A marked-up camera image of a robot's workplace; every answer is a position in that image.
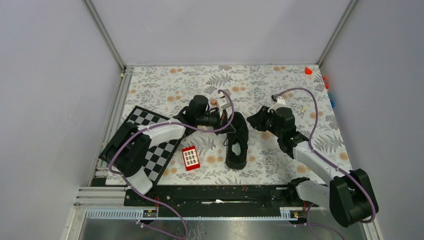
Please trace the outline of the black sneaker shoe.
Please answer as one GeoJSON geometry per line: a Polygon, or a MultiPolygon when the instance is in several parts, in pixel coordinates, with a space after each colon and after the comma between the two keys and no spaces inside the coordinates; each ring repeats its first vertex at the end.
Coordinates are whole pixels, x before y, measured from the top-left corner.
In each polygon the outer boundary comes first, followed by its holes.
{"type": "Polygon", "coordinates": [[[230,169],[242,170],[247,164],[249,130],[240,112],[234,113],[231,124],[235,132],[227,134],[225,164],[230,169]]]}

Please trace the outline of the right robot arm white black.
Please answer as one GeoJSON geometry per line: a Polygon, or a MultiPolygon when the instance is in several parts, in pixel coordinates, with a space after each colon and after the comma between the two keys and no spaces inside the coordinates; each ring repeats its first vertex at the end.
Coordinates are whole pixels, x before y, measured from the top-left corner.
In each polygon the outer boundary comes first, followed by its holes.
{"type": "Polygon", "coordinates": [[[246,120],[255,130],[276,136],[283,153],[307,166],[324,181],[321,185],[305,177],[292,180],[294,188],[286,193],[291,205],[299,206],[304,201],[314,203],[330,210],[333,218],[345,228],[375,219],[379,206],[368,174],[360,168],[346,171],[315,150],[310,139],[297,130],[290,108],[263,106],[246,120]]]}

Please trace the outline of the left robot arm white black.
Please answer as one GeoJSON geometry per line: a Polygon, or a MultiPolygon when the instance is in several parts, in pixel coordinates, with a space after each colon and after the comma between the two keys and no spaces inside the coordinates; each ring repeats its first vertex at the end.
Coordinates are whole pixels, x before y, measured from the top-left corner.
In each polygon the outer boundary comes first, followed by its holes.
{"type": "Polygon", "coordinates": [[[99,158],[108,162],[110,172],[120,175],[136,192],[136,199],[144,206],[152,204],[155,192],[154,182],[145,172],[146,159],[150,148],[172,140],[183,139],[201,127],[209,127],[208,132],[224,134],[234,131],[231,122],[235,115],[234,103],[230,96],[219,90],[219,98],[214,108],[209,108],[209,100],[204,95],[195,95],[189,104],[174,117],[150,125],[123,123],[99,158]]]}

